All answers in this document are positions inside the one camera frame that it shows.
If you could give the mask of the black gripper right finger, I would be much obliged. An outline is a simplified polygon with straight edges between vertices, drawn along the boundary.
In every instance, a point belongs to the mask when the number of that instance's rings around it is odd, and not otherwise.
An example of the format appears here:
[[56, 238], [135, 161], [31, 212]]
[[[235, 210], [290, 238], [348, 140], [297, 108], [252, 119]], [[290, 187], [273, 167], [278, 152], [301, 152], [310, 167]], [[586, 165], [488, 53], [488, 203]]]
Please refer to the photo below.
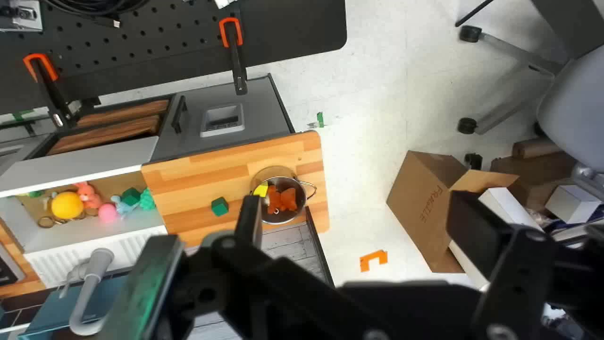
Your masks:
[[512, 238], [512, 229], [473, 193], [450, 201], [448, 233], [484, 278], [490, 278]]

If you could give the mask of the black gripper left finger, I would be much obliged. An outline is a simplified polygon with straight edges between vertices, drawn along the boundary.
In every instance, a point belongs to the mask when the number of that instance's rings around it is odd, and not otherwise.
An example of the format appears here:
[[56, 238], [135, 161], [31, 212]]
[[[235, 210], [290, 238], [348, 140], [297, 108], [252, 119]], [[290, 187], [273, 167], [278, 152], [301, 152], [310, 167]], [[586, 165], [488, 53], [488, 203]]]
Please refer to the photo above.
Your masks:
[[263, 238], [261, 225], [263, 203], [256, 195], [246, 195], [237, 223], [237, 237], [246, 244], [260, 246]]

